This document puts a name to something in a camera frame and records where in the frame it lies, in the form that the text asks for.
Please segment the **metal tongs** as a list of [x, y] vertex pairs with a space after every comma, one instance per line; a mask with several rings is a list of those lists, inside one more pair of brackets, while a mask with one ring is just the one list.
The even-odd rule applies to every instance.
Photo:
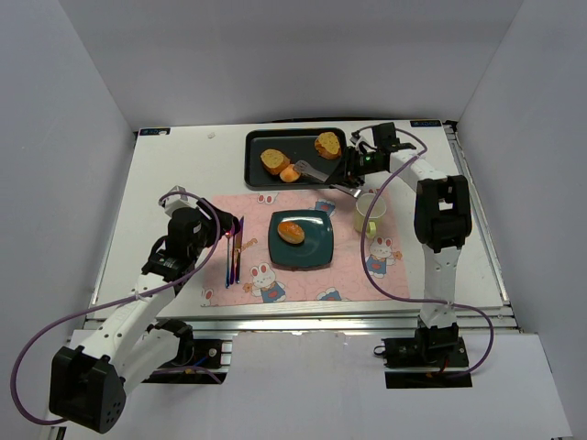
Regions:
[[[294, 168], [298, 172], [300, 172], [302, 175], [307, 176], [309, 178], [312, 178], [318, 182], [321, 182], [321, 183], [325, 184], [326, 186], [328, 186], [329, 184], [336, 184], [336, 183], [327, 183], [327, 179], [329, 178], [329, 176], [322, 171], [316, 170], [305, 160], [298, 160], [294, 164]], [[353, 197], [354, 199], [360, 198], [360, 196], [351, 196], [351, 197]]]

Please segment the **glazed oval bun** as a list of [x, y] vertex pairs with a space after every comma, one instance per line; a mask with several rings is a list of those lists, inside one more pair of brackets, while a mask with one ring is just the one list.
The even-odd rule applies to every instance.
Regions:
[[283, 241], [291, 245], [300, 245], [305, 241], [305, 231], [296, 222], [280, 222], [277, 225], [277, 232]]

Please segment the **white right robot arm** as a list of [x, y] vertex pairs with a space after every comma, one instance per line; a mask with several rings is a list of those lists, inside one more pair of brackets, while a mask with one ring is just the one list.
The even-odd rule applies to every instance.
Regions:
[[366, 175], [388, 171], [414, 191], [414, 230], [425, 259], [415, 347], [423, 358], [438, 357], [456, 348], [459, 340], [454, 301], [460, 252], [472, 230], [469, 184], [464, 176], [448, 175], [428, 163], [427, 147], [415, 135], [403, 131], [415, 142], [401, 141], [393, 123], [369, 129], [371, 142], [361, 129], [351, 134], [351, 145], [327, 182], [357, 188]]

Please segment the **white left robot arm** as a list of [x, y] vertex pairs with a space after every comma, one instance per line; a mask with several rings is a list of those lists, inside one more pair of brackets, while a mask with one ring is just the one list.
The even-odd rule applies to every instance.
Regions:
[[53, 357], [53, 414], [104, 434], [143, 380], [191, 354], [191, 326], [178, 320], [157, 322], [156, 317], [193, 277], [200, 255], [210, 256], [218, 239], [240, 229], [234, 215], [206, 199], [191, 203], [191, 198], [176, 187], [161, 199], [169, 217], [167, 232], [153, 244], [127, 301], [79, 346], [63, 347]]

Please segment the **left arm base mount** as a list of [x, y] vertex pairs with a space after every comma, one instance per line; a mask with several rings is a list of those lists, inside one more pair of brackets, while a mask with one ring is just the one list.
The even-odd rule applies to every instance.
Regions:
[[193, 328], [180, 320], [167, 319], [148, 327], [163, 330], [179, 342], [176, 356], [157, 368], [144, 383], [220, 385], [227, 377], [228, 341], [195, 337]]

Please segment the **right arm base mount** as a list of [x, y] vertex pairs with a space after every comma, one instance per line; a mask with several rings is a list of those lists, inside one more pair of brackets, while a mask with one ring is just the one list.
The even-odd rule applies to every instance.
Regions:
[[472, 387], [469, 358], [462, 337], [457, 345], [425, 355], [414, 337], [386, 338], [373, 349], [384, 365], [388, 390], [465, 389]]

